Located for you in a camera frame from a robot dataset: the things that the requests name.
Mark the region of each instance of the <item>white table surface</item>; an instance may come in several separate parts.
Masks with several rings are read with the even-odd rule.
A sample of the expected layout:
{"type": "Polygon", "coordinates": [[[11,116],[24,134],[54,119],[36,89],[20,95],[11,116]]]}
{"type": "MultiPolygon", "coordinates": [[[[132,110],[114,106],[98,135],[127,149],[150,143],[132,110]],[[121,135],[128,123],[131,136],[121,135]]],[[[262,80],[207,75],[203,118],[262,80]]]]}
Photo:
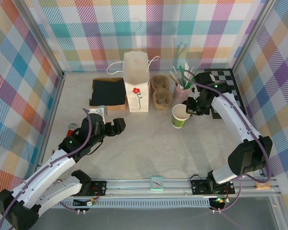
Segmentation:
{"type": "MultiPolygon", "coordinates": [[[[168,71],[151,71],[150,75],[168,75],[168,71]]],[[[66,137],[68,125],[81,125],[82,108],[89,108],[93,78],[113,77],[105,72],[70,74],[66,76],[59,106],[48,141],[44,162],[52,150],[66,137]]],[[[170,90],[174,83],[170,80],[170,90]]],[[[236,145],[222,119],[211,115],[191,116],[185,126],[176,129],[170,110],[156,110],[150,102],[148,113],[109,111],[106,121],[123,117],[126,128],[115,137],[106,137],[103,145],[90,156],[83,157],[60,178],[81,169],[92,178],[186,178],[227,163],[236,145]]]]}

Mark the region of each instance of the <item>bag handle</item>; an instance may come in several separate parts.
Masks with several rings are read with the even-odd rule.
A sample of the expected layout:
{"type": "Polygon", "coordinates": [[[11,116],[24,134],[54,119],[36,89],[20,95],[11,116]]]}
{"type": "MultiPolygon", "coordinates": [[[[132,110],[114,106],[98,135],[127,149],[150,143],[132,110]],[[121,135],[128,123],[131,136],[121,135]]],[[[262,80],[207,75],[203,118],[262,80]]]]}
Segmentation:
{"type": "Polygon", "coordinates": [[[147,72],[149,71],[149,66],[153,61],[158,61],[160,58],[160,56],[155,56],[153,59],[151,59],[150,61],[148,61],[148,66],[147,66],[147,72]]]}
{"type": "Polygon", "coordinates": [[[110,66],[112,66],[112,65],[114,65],[114,64],[117,64],[117,63],[122,63],[122,61],[117,61],[117,62],[114,62],[114,63],[112,63],[111,65],[109,65],[108,68],[107,68],[107,73],[108,73],[108,74],[113,75],[113,74],[119,73],[119,72],[122,72],[122,73],[123,73],[123,71],[121,71],[121,70],[118,70],[118,71],[116,71],[116,72],[114,72],[114,73],[109,73],[109,68],[110,68],[110,66]]]}

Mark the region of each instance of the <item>paper bag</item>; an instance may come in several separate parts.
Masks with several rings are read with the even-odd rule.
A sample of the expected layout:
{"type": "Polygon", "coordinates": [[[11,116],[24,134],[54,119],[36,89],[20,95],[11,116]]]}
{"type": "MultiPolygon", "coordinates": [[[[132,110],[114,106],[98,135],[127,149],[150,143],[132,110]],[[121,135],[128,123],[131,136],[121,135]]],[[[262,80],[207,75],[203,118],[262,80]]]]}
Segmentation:
{"type": "Polygon", "coordinates": [[[159,56],[156,56],[149,61],[147,53],[142,51],[131,51],[124,53],[122,71],[109,73],[107,69],[109,74],[115,74],[117,72],[123,73],[130,112],[148,112],[150,89],[149,65],[152,61],[158,59],[159,56]]]}

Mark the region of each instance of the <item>black and white checkerboard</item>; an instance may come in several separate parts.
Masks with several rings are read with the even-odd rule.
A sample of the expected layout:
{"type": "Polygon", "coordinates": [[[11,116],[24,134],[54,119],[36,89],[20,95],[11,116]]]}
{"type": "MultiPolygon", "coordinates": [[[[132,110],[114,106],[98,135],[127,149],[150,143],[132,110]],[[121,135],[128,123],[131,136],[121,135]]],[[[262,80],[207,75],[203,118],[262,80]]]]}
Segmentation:
{"type": "MultiPolygon", "coordinates": [[[[216,82],[226,81],[229,87],[231,88],[232,94],[235,96],[236,102],[240,109],[246,114],[241,95],[239,93],[239,89],[235,80],[235,76],[231,69],[205,69],[205,71],[211,72],[211,75],[214,76],[216,82]]],[[[212,118],[213,119],[220,119],[221,116],[211,108],[212,118]]]]}

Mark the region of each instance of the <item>plaid wallpaper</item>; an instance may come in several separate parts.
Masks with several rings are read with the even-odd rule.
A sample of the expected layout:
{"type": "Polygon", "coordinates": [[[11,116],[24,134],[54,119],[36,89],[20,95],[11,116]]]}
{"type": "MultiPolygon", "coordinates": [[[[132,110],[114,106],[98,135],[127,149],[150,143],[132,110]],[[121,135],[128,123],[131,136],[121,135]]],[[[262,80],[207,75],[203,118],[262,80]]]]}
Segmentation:
{"type": "Polygon", "coordinates": [[[265,1],[26,0],[66,71],[106,70],[132,50],[160,56],[151,69],[228,68],[265,1]]]}
{"type": "Polygon", "coordinates": [[[32,171],[58,80],[12,0],[0,0],[0,191],[32,171]]]}
{"type": "Polygon", "coordinates": [[[252,124],[272,137],[273,175],[288,209],[288,0],[278,0],[236,78],[252,124]]]}

